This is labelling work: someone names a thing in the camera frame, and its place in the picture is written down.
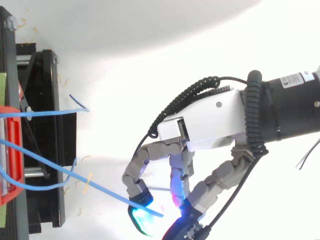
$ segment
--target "black cable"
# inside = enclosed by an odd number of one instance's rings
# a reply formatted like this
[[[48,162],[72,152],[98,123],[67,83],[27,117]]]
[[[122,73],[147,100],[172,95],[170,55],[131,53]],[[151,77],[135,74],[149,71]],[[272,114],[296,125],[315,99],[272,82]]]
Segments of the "black cable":
[[[138,152],[138,149],[141,148],[142,144],[144,144],[145,140],[148,138],[148,134],[146,134],[142,139],[141,141],[139,142],[138,146],[136,147],[135,151],[134,151],[134,154],[132,157],[134,157],[137,152]]]
[[[304,158],[304,160],[303,160],[303,162],[302,162],[301,167],[299,168],[299,170],[302,169],[302,167],[304,166],[307,158],[309,157],[309,155],[311,154],[311,152],[316,148],[316,146],[318,146],[318,144],[320,144],[320,140],[318,140],[318,142],[317,142],[315,145],[313,145],[313,147],[309,150],[309,152],[308,152],[307,155],[305,156],[305,158]]]
[[[254,162],[250,165],[248,170],[245,172],[243,178],[241,179],[238,187],[234,190],[231,197],[225,203],[223,208],[215,216],[215,218],[210,222],[209,225],[202,228],[195,234],[195,239],[206,239],[216,222],[221,218],[221,216],[228,209],[230,204],[233,202],[235,197],[238,195],[239,191],[245,184],[248,176],[257,165],[258,161],[269,151],[266,149],[265,142],[263,141],[261,133],[261,101],[263,94],[263,82],[262,75],[259,71],[251,71],[247,79],[247,87],[245,88],[245,134],[247,145],[255,157]]]
[[[237,77],[232,76],[224,76],[224,77],[217,77],[217,76],[209,76],[205,77],[191,86],[189,86],[187,89],[185,89],[183,92],[181,92],[172,102],[169,103],[169,105],[158,115],[158,117],[154,120],[152,125],[149,128],[148,136],[152,139],[158,138],[158,125],[162,123],[162,121],[173,114],[176,114],[177,112],[181,111],[183,108],[185,108],[189,104],[189,100],[196,96],[197,94],[201,93],[202,91],[206,89],[217,89],[220,86],[220,82],[222,80],[232,80],[236,82],[240,82],[243,84],[247,84],[245,80],[242,80]]]
[[[225,213],[225,211],[228,209],[228,207],[230,206],[230,204],[233,202],[233,200],[236,198],[236,196],[238,195],[239,191],[241,190],[241,188],[243,187],[243,185],[245,184],[247,178],[249,177],[250,173],[252,172],[252,170],[254,169],[254,167],[257,165],[258,161],[260,159],[256,159],[248,168],[248,170],[245,172],[243,178],[241,179],[239,185],[236,187],[236,189],[234,190],[233,194],[231,195],[231,197],[229,198],[229,200],[225,203],[225,205],[223,206],[223,208],[221,208],[221,210],[219,211],[219,213],[215,216],[215,218],[210,222],[210,224],[208,225],[209,228],[212,228],[216,222],[221,218],[221,216]]]

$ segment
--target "red plastic frame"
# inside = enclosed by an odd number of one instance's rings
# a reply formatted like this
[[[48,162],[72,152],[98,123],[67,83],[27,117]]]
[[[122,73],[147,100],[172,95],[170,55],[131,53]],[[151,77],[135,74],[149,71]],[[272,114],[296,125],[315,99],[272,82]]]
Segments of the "red plastic frame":
[[[19,113],[20,110],[11,106],[0,106],[0,113]],[[21,131],[21,118],[8,117],[7,121],[7,140],[13,144],[22,147],[22,131]],[[8,175],[19,183],[24,183],[24,165],[23,154],[20,151],[8,148],[8,162],[9,173]],[[8,203],[22,192],[21,187],[11,185],[8,194],[2,196],[0,189],[0,206]]]

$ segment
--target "white background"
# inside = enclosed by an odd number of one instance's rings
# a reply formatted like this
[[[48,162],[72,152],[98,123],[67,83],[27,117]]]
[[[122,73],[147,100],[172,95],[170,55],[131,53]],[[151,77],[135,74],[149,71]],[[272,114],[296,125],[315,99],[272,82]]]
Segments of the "white background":
[[[0,5],[22,26],[17,43],[36,42],[38,51],[58,54],[60,108],[76,107],[68,98],[73,94],[91,110],[78,114],[76,172],[92,173],[92,181],[122,196],[127,193],[121,176],[136,145],[159,112],[195,81],[215,75],[245,79],[253,69],[267,81],[320,65],[318,0],[1,0]],[[270,154],[208,239],[320,239],[320,148],[302,171],[295,168],[319,137],[267,144]],[[191,186],[229,160],[230,149],[197,152]],[[153,162],[144,176],[158,187],[168,187],[169,178],[167,160]],[[42,233],[31,240],[149,239],[135,230],[128,206],[93,188],[83,194],[85,185],[76,188],[75,182],[66,186],[63,227],[42,224]],[[204,224],[231,193],[222,194]]]

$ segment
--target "blue cable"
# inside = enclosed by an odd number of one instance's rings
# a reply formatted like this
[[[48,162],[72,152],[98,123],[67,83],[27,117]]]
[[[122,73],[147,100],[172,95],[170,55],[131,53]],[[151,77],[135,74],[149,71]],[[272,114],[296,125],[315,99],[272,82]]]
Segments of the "blue cable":
[[[57,116],[65,114],[74,114],[78,112],[87,112],[89,109],[83,106],[78,102],[71,94],[69,95],[72,100],[74,100],[80,107],[72,110],[63,110],[63,111],[36,111],[36,112],[10,112],[10,113],[0,113],[0,118],[14,118],[14,117],[44,117],[44,116]]]
[[[80,176],[79,174],[76,174],[75,172],[69,171],[69,170],[67,170],[67,169],[65,169],[65,168],[53,163],[52,161],[49,161],[48,159],[45,159],[42,156],[39,156],[39,155],[37,155],[37,154],[35,154],[35,153],[33,153],[33,152],[21,147],[21,146],[13,144],[12,142],[9,142],[9,141],[6,141],[6,140],[0,138],[0,144],[6,145],[9,148],[12,148],[12,149],[15,149],[15,150],[17,150],[19,152],[22,152],[23,154],[28,155],[29,157],[34,158],[34,159],[38,160],[39,162],[42,162],[42,163],[50,166],[53,169],[56,169],[56,170],[58,170],[58,171],[60,171],[62,173],[65,173],[65,174],[67,174],[67,175],[69,175],[69,176],[71,176],[71,177],[73,177],[75,179],[78,179],[78,180],[80,180],[81,182],[83,182],[85,184],[88,183],[90,186],[100,190],[101,192],[103,192],[105,194],[108,194],[111,197],[114,197],[115,199],[118,199],[118,200],[120,200],[120,201],[122,201],[122,202],[124,202],[124,203],[126,203],[126,204],[128,204],[128,205],[130,205],[132,207],[134,207],[134,208],[142,209],[142,210],[144,210],[144,211],[146,211],[146,212],[148,212],[148,213],[150,213],[152,215],[155,215],[157,217],[160,217],[160,218],[162,218],[164,216],[163,214],[161,214],[159,212],[156,212],[156,211],[151,210],[149,208],[146,208],[145,206],[142,206],[142,205],[140,205],[138,203],[130,201],[130,200],[126,199],[125,197],[120,196],[120,195],[118,195],[118,194],[116,194],[116,193],[104,188],[103,186],[100,186],[99,184],[97,184],[97,183],[95,183],[93,181],[88,181],[87,178],[85,178],[83,176]]]
[[[77,163],[77,159],[75,158],[73,161],[72,167],[71,167],[71,172],[74,171],[76,163]],[[8,174],[6,174],[6,172],[2,168],[1,164],[0,164],[0,176],[2,176],[3,179],[5,179],[7,182],[11,183],[12,185],[15,185],[19,188],[31,190],[31,191],[48,191],[51,189],[57,189],[57,188],[63,187],[65,184],[67,184],[71,178],[69,175],[64,182],[57,183],[57,184],[50,185],[50,186],[31,186],[31,185],[27,185],[27,184],[18,182],[16,180],[14,180],[13,178],[11,178]]]

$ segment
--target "screw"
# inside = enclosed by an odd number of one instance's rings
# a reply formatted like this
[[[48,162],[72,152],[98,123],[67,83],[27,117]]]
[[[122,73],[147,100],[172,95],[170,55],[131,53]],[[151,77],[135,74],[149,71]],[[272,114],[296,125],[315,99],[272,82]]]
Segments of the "screw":
[[[54,64],[59,64],[59,57],[58,57],[58,55],[53,55],[53,63]]]
[[[316,108],[320,108],[320,101],[315,101],[315,102],[314,102],[314,106],[315,106]]]
[[[32,109],[31,109],[30,106],[27,106],[27,107],[25,108],[25,112],[26,112],[26,113],[33,113],[34,111],[32,111]],[[27,116],[26,119],[27,119],[28,121],[31,121],[32,116]]]
[[[18,29],[18,21],[14,16],[8,16],[4,22],[5,28],[10,31],[15,31]]]

